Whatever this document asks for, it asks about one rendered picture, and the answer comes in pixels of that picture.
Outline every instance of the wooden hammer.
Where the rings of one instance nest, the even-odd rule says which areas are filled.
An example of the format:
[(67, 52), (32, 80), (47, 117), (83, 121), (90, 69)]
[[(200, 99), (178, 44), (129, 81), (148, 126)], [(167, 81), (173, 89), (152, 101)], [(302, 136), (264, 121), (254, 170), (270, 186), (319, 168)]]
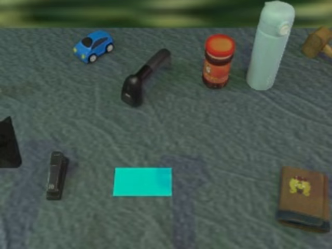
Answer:
[(332, 31), (322, 26), (310, 34), (302, 46), (302, 52), (309, 58), (315, 58), (320, 52), (332, 58), (332, 48), (328, 44), (332, 40)]

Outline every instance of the red jar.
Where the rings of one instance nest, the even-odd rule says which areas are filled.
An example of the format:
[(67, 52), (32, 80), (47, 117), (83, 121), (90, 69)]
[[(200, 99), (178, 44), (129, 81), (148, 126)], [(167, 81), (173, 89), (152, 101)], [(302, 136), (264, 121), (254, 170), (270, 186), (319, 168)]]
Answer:
[(229, 80), (235, 42), (227, 35), (212, 35), (205, 42), (203, 82), (209, 88), (222, 88)]

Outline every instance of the turquoise card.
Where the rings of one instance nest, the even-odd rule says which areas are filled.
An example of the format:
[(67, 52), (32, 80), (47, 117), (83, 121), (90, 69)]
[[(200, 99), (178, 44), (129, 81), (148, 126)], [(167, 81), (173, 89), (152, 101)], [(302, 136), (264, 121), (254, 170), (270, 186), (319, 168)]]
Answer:
[(172, 196), (172, 168), (115, 168), (113, 196)]

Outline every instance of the car window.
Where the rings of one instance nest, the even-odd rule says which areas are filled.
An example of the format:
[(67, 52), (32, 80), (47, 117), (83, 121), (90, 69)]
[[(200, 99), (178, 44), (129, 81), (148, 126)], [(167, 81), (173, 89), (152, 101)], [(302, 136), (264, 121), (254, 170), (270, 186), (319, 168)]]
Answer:
[(82, 44), (84, 46), (86, 46), (87, 48), (90, 48), (91, 45), (92, 45), (92, 39), (90, 37), (85, 37), (83, 40), (82, 40)]
[(101, 43), (105, 42), (106, 40), (107, 40), (107, 37), (96, 40), (95, 43), (93, 44), (92, 48), (99, 46)]

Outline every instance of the green blurred background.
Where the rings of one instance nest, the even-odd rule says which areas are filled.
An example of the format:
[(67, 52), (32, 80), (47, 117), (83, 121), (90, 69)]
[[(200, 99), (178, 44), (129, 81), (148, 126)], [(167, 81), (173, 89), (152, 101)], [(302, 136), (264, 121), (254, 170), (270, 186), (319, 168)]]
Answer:
[[(255, 26), (262, 0), (0, 0), (4, 27)], [(289, 0), (297, 27), (332, 26), (332, 0)]]

